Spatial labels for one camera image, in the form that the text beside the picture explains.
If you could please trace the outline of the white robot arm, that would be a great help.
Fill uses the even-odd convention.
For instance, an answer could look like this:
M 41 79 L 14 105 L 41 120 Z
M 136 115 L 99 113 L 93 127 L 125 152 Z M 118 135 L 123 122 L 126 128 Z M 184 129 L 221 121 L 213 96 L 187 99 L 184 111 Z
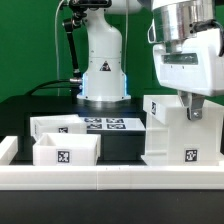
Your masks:
M 153 13 L 148 42 L 159 84 L 178 91 L 190 120 L 202 118 L 206 96 L 224 95 L 224 27 L 215 19 L 215 0 L 68 0 L 72 26 L 88 33 L 89 65 L 79 97 L 89 102 L 129 98 L 121 69 L 122 36 L 106 13 Z

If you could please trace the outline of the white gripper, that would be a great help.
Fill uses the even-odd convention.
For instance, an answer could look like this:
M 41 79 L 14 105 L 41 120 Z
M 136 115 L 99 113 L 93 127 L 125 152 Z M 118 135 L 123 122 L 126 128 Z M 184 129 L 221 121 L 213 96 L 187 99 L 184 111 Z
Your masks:
M 181 53 L 167 53 L 164 44 L 153 47 L 159 84 L 180 90 L 178 97 L 188 107 L 187 116 L 191 121 L 202 119 L 204 96 L 224 95 L 224 56 L 219 57 L 220 48 L 218 28 L 185 40 Z

